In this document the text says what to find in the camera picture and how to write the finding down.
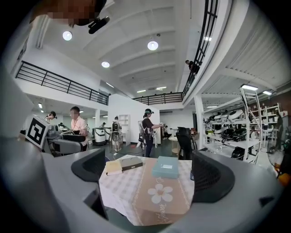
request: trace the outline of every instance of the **recessed light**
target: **recessed light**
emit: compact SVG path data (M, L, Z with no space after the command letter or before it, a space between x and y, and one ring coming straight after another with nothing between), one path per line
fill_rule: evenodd
M159 44L155 41L151 41L147 44L149 50L156 50L159 47Z
M108 67L110 66L109 62L107 62L107 61L102 62L101 65L102 65L104 68L108 68Z
M266 94L266 95L268 95L268 96L270 96L270 95L272 94L272 93L269 92L269 91L263 91L263 93Z
M250 85L246 85L246 84L243 84L241 87L244 88L244 89L252 90L252 91L256 91L256 90L258 90L257 87L255 87L255 86L250 86Z
M211 37L207 37L207 36L205 36L203 39L204 39L205 41L211 41L211 40L212 40Z
M112 88L114 88L114 86L110 85L108 82L106 84L109 85L109 86L111 86Z
M70 31L65 31L63 33L63 38L64 40L69 41L70 39L72 39L72 33Z
M166 88L167 88L166 86L163 86L163 87L157 87L156 90L157 90L157 91L160 91L160 90L163 90L163 89L166 89Z

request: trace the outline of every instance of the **light blue box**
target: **light blue box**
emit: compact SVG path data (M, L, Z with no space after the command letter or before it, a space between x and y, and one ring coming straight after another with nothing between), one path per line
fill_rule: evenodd
M154 177L177 179L178 158L159 156L151 174Z

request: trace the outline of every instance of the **black metal railing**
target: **black metal railing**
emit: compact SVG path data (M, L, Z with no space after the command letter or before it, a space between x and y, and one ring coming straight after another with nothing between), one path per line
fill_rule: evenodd
M204 10L204 18L202 24L202 30L200 35L200 40L198 44L198 49L196 51L194 64L190 71L189 77L187 79L186 85L183 90L183 95L187 94L192 85L195 77L202 65L203 59L205 57L206 50L210 44L210 39L212 36L212 31L214 27L214 23L217 19L217 5L218 0L205 0L205 10Z
M153 96L142 96L138 98L134 98L138 102L143 104L152 105L152 104L166 104L166 103L174 103L174 102L182 102L183 101L183 93L167 93Z
M108 96L26 61L22 61L16 78L108 105Z

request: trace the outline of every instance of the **floor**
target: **floor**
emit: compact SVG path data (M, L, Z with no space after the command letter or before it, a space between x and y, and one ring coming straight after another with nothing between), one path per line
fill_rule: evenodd
M111 150L111 146L110 144L106 144L104 146L93 146L90 145L89 149L92 148L104 148L105 149L105 155L110 159L110 160L116 160L126 154L130 154L130 155L136 155L136 156L142 156L142 149L139 148L135 148L135 145L128 145L128 146L123 146L122 150L119 151L117 154L115 154L115 151ZM171 156L171 157L176 157L177 155L172 153L172 141L166 139L166 140L162 140L162 144L158 145L157 148L155 148L155 146L153 146L152 151L151 151L151 157L152 158L158 158L159 156ZM266 153L267 151L267 147L262 147L258 160L257 160L257 165L260 167L263 167L265 169L270 169L271 164L269 162L268 159L268 155ZM132 225L128 219L124 216L122 216L118 211L116 211L115 209L112 208L107 208L106 207L106 212L109 218L109 221L120 227L123 230L126 230L128 232L138 232L138 233L143 233L143 232L151 232L151 233L155 233L155 232L159 232L161 230L163 230L164 228L166 228L168 225L164 224L164 225L155 225L155 226L134 226Z

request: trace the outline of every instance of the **fluorescent light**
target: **fluorescent light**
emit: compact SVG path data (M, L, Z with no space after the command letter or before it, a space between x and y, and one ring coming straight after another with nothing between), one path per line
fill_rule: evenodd
M257 87L255 87L255 86L250 86L250 85L242 85L241 86L243 89L248 89L248 90L252 90L252 91L256 91L256 90L258 90L258 88Z
M107 62L107 61L102 62L101 65L102 65L104 68L108 68L108 67L110 66L109 62Z
M156 50L159 47L159 44L155 41L151 41L147 44L149 50Z
M108 82L106 84L114 88L114 86L110 85Z
M72 39L72 33L70 31L65 31L63 33L63 38L64 40L69 41L70 39Z
M266 94L266 95L268 95L268 96L270 96L270 95L272 94L272 93L269 92L269 91L263 91L263 93Z
M166 88L167 88L166 86L163 86L163 87L157 87L156 90L166 89Z
M211 37L207 37L207 36L206 36L206 37L204 37L203 39L204 39L205 41L211 41L211 40L212 40L212 38L211 38Z

